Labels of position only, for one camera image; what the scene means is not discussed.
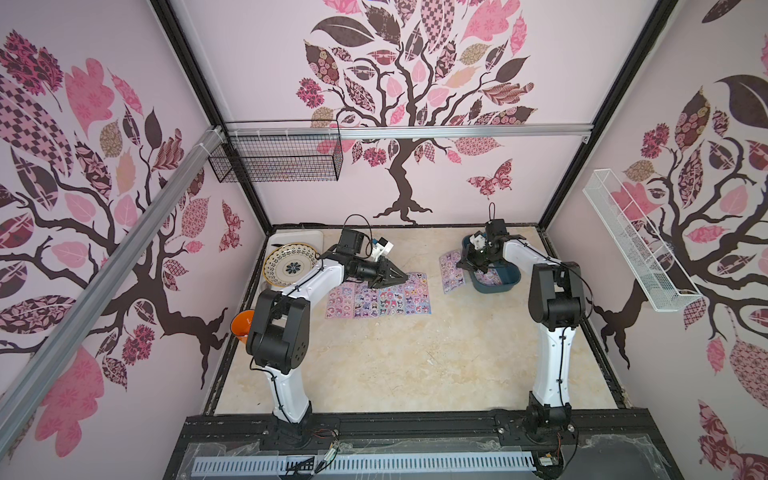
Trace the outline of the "character sticker sheet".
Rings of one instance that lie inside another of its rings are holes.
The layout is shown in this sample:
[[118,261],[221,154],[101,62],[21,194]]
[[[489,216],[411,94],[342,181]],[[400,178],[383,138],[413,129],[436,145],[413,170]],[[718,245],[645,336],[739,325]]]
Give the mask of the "character sticker sheet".
[[445,294],[465,285],[464,271],[457,266],[460,260],[460,249],[449,251],[439,257],[441,284]]
[[378,311],[380,316],[406,314],[404,285],[396,285],[378,291]]
[[354,318],[377,318],[380,313],[379,291],[369,288],[365,283],[355,286]]

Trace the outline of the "teal plastic storage box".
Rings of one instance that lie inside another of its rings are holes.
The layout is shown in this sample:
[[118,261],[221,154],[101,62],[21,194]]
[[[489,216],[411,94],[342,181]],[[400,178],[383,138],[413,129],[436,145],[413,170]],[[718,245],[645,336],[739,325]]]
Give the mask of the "teal plastic storage box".
[[467,273],[473,288],[481,294],[508,292],[521,280],[518,267],[494,252],[480,232],[463,238],[456,266]]

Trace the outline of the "pink sticker sheet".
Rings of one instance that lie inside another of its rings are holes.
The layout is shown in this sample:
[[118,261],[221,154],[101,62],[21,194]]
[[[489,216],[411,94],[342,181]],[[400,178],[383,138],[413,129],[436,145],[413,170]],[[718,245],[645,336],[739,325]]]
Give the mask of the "pink sticker sheet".
[[344,282],[328,295],[325,311],[327,319],[350,319],[354,317],[355,284]]

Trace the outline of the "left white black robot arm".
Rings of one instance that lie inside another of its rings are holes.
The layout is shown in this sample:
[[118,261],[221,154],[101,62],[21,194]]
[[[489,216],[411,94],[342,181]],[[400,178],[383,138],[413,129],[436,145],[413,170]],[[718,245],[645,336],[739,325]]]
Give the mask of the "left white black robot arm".
[[251,368],[268,379],[273,416],[287,425],[301,425],[311,414],[300,366],[310,343],[314,303],[348,280],[371,289],[403,285],[408,276],[389,258],[393,243],[384,237],[344,228],[339,240],[322,254],[297,282],[280,290],[266,289],[255,307],[236,315],[232,334],[251,356]]

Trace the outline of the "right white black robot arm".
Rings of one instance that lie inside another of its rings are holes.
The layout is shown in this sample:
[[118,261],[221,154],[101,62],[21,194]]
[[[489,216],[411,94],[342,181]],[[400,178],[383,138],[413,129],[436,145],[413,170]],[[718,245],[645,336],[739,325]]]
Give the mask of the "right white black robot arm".
[[524,428],[532,435],[564,429],[571,423],[569,373],[573,340],[586,319],[586,298],[580,267],[535,249],[513,235],[501,219],[462,242],[457,267],[486,273],[492,267],[515,266],[529,276],[528,312],[537,325],[539,353],[534,385],[529,392]]

